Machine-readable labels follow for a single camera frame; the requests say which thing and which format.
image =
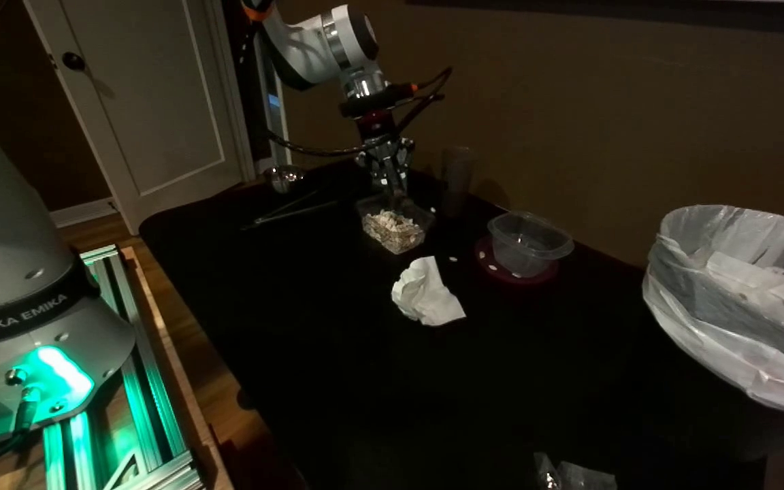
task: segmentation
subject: door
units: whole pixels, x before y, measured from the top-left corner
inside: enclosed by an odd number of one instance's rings
[[[252,177],[218,0],[25,4],[131,231]]]

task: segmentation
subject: crumpled napkin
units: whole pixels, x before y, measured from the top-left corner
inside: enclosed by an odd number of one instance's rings
[[[434,257],[422,257],[400,273],[392,284],[392,303],[398,310],[423,326],[442,326],[448,322],[466,320],[457,298],[442,286]]]

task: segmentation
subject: black tablecloth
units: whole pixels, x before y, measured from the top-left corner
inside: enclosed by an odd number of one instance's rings
[[[306,194],[339,204],[246,227]],[[142,227],[312,488],[534,488],[534,450],[632,486],[666,483],[757,460],[739,431],[751,435],[765,418],[784,424],[663,337],[637,266],[579,246],[540,290],[485,276],[474,246],[497,209],[475,200],[417,250],[438,257],[468,320],[438,329],[403,320],[388,290],[404,258],[358,231],[362,197],[358,168],[329,167],[291,197],[246,189]],[[438,186],[417,177],[413,197],[430,207]]]

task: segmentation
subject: bowl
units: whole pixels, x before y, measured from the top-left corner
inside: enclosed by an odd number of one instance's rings
[[[574,250],[574,241],[558,231],[550,220],[528,213],[502,213],[490,224],[494,265],[513,279],[540,276],[553,262]]]
[[[362,200],[357,209],[362,231],[392,257],[418,247],[434,217],[404,197]]]

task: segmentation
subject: wooden floor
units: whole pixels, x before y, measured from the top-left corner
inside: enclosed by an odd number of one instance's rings
[[[157,266],[139,237],[131,237],[119,217],[99,217],[61,228],[60,237],[76,250],[99,246],[131,246],[172,332],[177,354],[191,375],[197,405],[219,445],[227,477],[238,490],[301,490],[298,477],[286,467],[272,434],[256,412],[236,405],[236,381],[214,354],[200,326]]]

